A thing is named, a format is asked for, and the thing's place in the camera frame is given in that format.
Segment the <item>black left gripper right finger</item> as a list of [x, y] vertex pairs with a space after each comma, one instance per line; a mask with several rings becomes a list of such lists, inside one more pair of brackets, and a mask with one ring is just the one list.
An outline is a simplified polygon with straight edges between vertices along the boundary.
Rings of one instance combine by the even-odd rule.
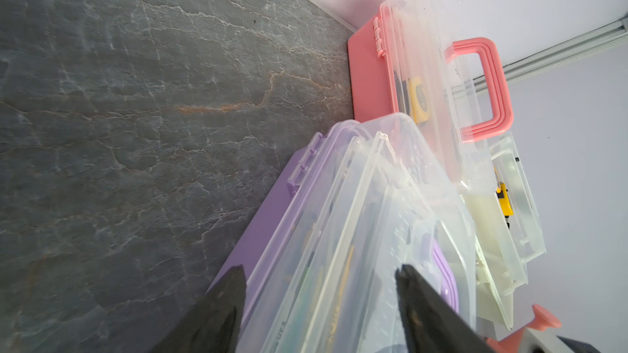
[[492, 351], [413, 266], [396, 269], [395, 281], [408, 351]]

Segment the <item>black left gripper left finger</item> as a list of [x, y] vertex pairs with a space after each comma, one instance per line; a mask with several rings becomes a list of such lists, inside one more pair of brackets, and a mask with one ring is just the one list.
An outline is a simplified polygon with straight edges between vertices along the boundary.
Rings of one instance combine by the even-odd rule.
[[245, 310], [242, 265], [230, 268], [152, 352], [234, 352]]

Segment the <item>purple toolbox clear lid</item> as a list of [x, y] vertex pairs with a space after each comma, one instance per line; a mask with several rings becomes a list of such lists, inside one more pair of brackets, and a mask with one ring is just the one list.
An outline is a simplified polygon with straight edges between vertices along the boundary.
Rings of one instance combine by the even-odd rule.
[[237, 351], [405, 351], [404, 264], [474, 326], [474, 241], [409, 116], [337, 123], [293, 154], [225, 262], [247, 280]]

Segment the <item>pink toolbox clear lid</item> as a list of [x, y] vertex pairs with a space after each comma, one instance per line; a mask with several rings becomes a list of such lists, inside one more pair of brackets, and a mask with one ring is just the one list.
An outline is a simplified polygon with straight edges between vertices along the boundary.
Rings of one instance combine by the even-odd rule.
[[386, 0], [348, 39], [348, 61], [357, 121], [406, 114], [462, 191], [498, 190], [487, 141], [514, 113], [492, 40], [456, 39], [440, 0]]

